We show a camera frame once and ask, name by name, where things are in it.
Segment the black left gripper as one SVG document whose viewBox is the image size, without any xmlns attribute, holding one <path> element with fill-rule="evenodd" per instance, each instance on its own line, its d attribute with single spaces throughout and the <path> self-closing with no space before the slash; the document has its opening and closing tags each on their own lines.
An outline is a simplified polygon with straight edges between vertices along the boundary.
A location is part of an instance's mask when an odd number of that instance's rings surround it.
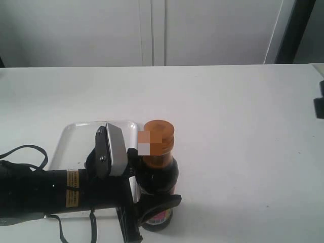
<svg viewBox="0 0 324 243">
<path fill-rule="evenodd" d="M 112 159 L 108 151 L 97 152 L 94 148 L 88 155 L 85 166 L 88 181 L 85 198 L 90 206 L 91 242 L 98 238 L 95 210 L 115 208 L 124 242 L 141 242 L 139 225 L 157 214 L 177 207 L 182 196 L 179 194 L 142 194 L 133 203 L 129 178 L 143 174 L 143 156 L 135 148 L 127 150 L 127 157 L 121 161 L 126 165 L 121 172 L 112 175 Z"/>
</svg>

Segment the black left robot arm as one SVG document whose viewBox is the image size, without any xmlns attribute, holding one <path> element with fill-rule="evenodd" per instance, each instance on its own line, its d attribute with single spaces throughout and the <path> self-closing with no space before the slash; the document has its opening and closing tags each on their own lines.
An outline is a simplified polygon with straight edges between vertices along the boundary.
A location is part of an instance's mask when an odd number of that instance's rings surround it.
<svg viewBox="0 0 324 243">
<path fill-rule="evenodd" d="M 45 170 L 48 155 L 41 147 L 25 145 L 44 155 L 39 166 L 12 163 L 1 155 L 1 225 L 14 225 L 41 218 L 60 220 L 60 213 L 89 211 L 91 242 L 98 238 L 95 211 L 115 208 L 124 242 L 141 242 L 128 176 L 111 176 L 99 169 L 95 151 L 85 168 Z"/>
</svg>

